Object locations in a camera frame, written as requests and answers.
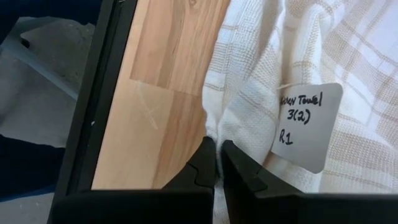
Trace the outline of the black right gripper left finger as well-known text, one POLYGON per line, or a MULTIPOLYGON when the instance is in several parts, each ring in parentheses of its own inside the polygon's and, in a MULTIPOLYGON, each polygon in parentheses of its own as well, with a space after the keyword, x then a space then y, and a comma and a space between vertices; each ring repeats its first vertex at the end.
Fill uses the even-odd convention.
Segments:
POLYGON ((203 138, 161 189, 90 190, 57 202, 50 224, 212 224, 216 146, 203 138))

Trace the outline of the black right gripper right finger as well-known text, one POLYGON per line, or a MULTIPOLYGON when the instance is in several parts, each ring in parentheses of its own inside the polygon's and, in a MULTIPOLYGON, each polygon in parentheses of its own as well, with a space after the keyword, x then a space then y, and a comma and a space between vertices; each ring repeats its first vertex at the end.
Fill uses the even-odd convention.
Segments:
POLYGON ((398 224, 398 195, 306 194, 230 140, 221 162, 231 224, 398 224))

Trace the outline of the white paper tag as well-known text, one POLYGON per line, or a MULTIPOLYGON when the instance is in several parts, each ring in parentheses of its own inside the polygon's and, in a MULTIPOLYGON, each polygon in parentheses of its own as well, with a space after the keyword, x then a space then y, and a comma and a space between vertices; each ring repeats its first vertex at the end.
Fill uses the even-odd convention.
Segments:
POLYGON ((314 174, 321 172, 342 96, 338 83, 283 88, 271 151, 314 174))

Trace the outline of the white beige plaid towel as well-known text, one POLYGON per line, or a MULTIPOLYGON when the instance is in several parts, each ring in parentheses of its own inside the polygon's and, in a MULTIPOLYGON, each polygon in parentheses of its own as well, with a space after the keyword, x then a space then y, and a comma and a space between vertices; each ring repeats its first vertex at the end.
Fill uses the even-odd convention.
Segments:
POLYGON ((206 133, 234 170, 216 224, 398 224, 398 0, 231 0, 205 77, 206 133), (290 87, 341 85, 314 174, 271 151, 290 87))

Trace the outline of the grey metal plate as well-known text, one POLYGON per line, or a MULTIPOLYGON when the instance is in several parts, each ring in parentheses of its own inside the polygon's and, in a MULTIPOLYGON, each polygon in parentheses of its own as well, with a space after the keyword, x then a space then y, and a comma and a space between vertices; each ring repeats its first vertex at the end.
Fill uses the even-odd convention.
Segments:
POLYGON ((95 27, 23 17, 0 45, 0 134, 64 146, 95 27))

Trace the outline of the black aluminium table frame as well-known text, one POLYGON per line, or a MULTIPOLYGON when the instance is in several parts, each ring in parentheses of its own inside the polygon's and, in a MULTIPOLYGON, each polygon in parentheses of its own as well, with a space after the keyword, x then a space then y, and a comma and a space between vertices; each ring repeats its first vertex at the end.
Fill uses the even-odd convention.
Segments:
POLYGON ((109 116, 116 112, 121 82, 134 63, 137 43, 132 25, 136 9, 143 3, 144 0, 103 0, 54 203, 91 189, 109 116))

